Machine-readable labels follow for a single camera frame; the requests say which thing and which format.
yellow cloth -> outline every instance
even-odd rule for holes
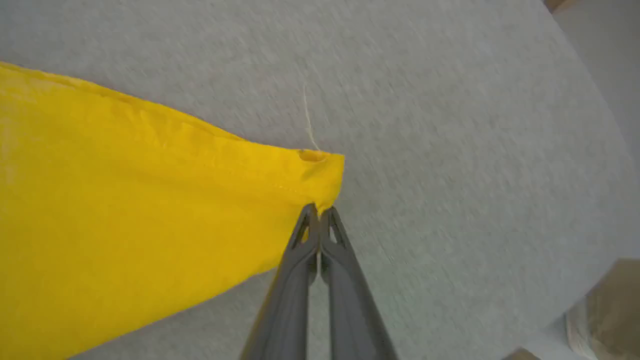
[[[0,63],[0,359],[61,359],[274,267],[344,158]]]

white thread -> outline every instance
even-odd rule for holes
[[[311,143],[314,144],[314,147],[316,147],[316,150],[321,151],[320,148],[318,147],[318,144],[316,143],[316,139],[314,139],[314,132],[313,132],[313,129],[311,128],[311,118],[309,117],[309,108],[307,106],[307,82],[306,81],[302,84],[302,101],[305,103],[305,115],[307,116],[307,134],[309,135],[309,139],[311,140]]]

gray metal tool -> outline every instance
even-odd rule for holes
[[[307,358],[308,287],[318,267],[329,286],[332,359],[396,360],[338,211],[318,219],[313,204],[302,209],[240,359]]]

yellow fabric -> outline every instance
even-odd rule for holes
[[[0,358],[72,356],[274,267],[343,163],[0,63]]]

gray tabletop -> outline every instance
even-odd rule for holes
[[[496,359],[635,241],[632,161],[539,0],[4,0],[0,59],[346,155],[337,206],[403,359]],[[271,274],[79,356],[233,359]],[[328,358],[326,289],[309,352]]]

